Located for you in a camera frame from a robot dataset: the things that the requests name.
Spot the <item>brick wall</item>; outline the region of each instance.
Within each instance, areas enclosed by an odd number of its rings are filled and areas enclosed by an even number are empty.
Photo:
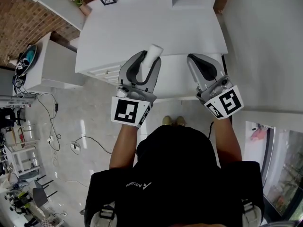
[[[80,31],[38,2],[0,0],[0,66],[13,68],[7,57],[16,59],[28,44],[34,44],[47,33],[65,45],[80,36]]]

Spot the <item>glass door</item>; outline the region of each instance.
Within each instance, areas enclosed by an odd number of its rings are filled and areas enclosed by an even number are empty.
[[[267,222],[303,218],[303,133],[276,129],[271,157],[265,154],[265,218]]]

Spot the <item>marble floor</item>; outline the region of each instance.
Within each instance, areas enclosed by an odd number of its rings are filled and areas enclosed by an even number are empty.
[[[43,106],[35,100],[32,106],[26,109],[26,119],[36,125],[34,137],[40,139],[36,150],[41,165],[40,173],[47,175],[45,181],[54,179],[46,193],[58,191],[49,198],[45,208],[51,208],[59,214],[65,211],[67,216],[60,217],[69,226],[83,227],[83,216],[79,212],[85,206],[90,176],[94,172],[108,169],[110,155],[87,138],[78,141],[81,145],[81,152],[78,155],[72,152],[70,145],[71,142],[86,135],[93,137],[108,151],[112,151],[121,128],[119,124],[110,121],[111,97],[115,95],[116,87],[89,78],[83,88],[56,89],[53,93],[59,105],[53,122],[56,134],[61,135],[60,151],[54,152],[47,144],[50,120]],[[43,95],[39,96],[39,99],[52,116],[54,106],[52,96]],[[166,115],[172,118],[182,115],[188,126],[206,135],[209,133],[212,115],[199,101],[174,100],[154,105],[146,120],[147,134],[160,126],[162,118]],[[55,149],[59,147],[56,141],[53,146]]]

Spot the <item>foot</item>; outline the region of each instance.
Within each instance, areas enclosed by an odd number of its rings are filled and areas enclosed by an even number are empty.
[[[165,116],[162,120],[162,125],[171,125],[172,126],[172,119],[170,116]]]
[[[181,126],[185,126],[186,125],[186,121],[182,116],[179,116],[176,119],[176,126],[181,125]]]

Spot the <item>buckle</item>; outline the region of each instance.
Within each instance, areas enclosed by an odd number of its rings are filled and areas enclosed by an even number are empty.
[[[100,211],[100,218],[106,218],[106,219],[114,220],[115,210],[109,205],[103,206],[103,208]]]
[[[244,216],[247,222],[250,224],[252,222],[257,221],[258,217],[254,211],[254,205],[252,204],[252,202],[243,201],[242,204],[244,207]]]

